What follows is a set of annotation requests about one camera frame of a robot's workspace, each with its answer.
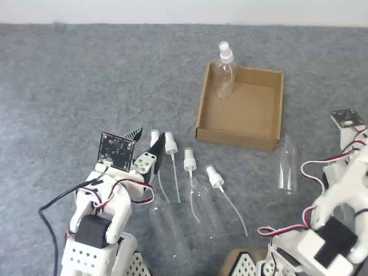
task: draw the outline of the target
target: brown cardboard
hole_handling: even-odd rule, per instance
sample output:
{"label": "brown cardboard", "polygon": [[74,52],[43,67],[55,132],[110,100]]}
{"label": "brown cardboard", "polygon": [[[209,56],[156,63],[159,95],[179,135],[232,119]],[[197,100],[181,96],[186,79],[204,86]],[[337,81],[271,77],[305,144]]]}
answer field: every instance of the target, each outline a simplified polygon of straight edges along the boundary
{"label": "brown cardboard", "polygon": [[280,139],[283,73],[238,67],[233,93],[221,99],[212,90],[214,66],[206,69],[195,137],[272,150]]}

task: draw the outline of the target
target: gray carpet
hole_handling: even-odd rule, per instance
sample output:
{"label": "gray carpet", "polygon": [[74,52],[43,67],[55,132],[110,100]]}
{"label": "gray carpet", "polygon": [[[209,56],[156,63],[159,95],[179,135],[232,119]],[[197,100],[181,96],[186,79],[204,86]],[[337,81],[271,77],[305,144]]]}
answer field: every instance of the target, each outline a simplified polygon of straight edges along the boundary
{"label": "gray carpet", "polygon": [[[220,192],[211,191],[227,238],[208,247],[192,245],[191,266],[170,272],[152,234],[148,207],[135,208],[126,230],[137,237],[155,275],[215,275],[231,248],[267,244],[257,227],[301,222],[319,185],[299,175],[297,196],[277,195],[274,153],[194,140],[202,78],[221,40],[230,42],[239,64],[285,72],[282,132],[294,136],[298,164],[339,152],[330,111],[354,108],[368,120],[368,29],[0,25],[1,275],[51,275],[51,237],[37,209],[88,176],[102,129],[123,135],[144,127],[136,154],[148,147],[150,129],[171,129],[179,147],[179,178],[187,177],[183,149],[192,146],[195,174],[205,179],[205,165],[215,164],[246,219],[248,238]],[[163,182],[174,198],[171,160],[164,162]],[[318,166],[310,170],[321,174]],[[46,212],[60,255],[74,208],[69,196]],[[188,205],[174,208],[191,241]],[[366,266],[361,275],[367,271]]]}

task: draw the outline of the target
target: white spray cap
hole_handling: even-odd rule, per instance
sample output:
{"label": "white spray cap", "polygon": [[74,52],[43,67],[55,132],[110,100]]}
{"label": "white spray cap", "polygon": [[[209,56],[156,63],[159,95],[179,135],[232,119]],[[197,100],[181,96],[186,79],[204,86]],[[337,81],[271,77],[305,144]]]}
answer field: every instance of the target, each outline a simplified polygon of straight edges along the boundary
{"label": "white spray cap", "polygon": [[151,130],[151,147],[159,140],[160,131],[158,129]]}
{"label": "white spray cap", "polygon": [[229,42],[222,41],[219,43],[218,48],[220,50],[220,59],[223,63],[232,63],[234,61],[234,56],[229,46]]}
{"label": "white spray cap", "polygon": [[221,175],[216,171],[213,165],[206,166],[206,172],[209,177],[209,182],[211,183],[212,187],[220,188],[221,185],[225,183]]}
{"label": "white spray cap", "polygon": [[195,171],[197,169],[196,160],[194,158],[194,152],[192,148],[184,149],[184,170]]}
{"label": "white spray cap", "polygon": [[165,152],[168,155],[172,155],[178,152],[177,144],[174,140],[174,135],[171,131],[165,132]]}

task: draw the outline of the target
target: empty bottle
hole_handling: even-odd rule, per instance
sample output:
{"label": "empty bottle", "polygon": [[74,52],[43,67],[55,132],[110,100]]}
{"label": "empty bottle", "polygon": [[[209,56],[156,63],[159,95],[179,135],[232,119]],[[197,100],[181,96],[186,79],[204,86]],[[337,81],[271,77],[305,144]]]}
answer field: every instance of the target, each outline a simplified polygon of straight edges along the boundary
{"label": "empty bottle", "polygon": [[222,236],[223,225],[207,188],[193,177],[186,180],[185,193],[190,205],[189,217],[195,230],[196,241],[207,243]]}
{"label": "empty bottle", "polygon": [[177,220],[172,204],[161,200],[156,194],[154,202],[149,207],[149,219],[154,228],[157,242],[167,259],[175,258],[181,262],[189,256],[186,239]]}
{"label": "empty bottle", "polygon": [[278,188],[287,194],[297,192],[296,148],[291,135],[281,137],[278,147]]}
{"label": "empty bottle", "polygon": [[236,64],[227,41],[219,43],[220,57],[214,72],[214,90],[221,98],[229,97],[234,90]]}

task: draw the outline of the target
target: white wall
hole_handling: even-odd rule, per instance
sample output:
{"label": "white wall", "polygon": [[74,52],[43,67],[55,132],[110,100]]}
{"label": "white wall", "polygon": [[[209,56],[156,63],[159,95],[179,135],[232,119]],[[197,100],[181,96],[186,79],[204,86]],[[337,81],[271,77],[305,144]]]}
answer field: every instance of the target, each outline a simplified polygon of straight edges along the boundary
{"label": "white wall", "polygon": [[368,26],[368,1],[0,0],[0,22]]}

